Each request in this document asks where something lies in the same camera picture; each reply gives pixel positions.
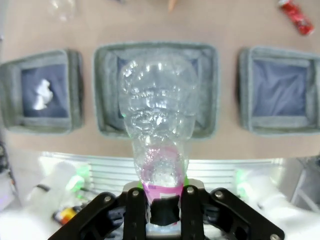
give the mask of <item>crushed soda can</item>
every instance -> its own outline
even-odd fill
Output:
[[[293,0],[280,0],[281,10],[290,18],[301,35],[310,35],[315,27]]]

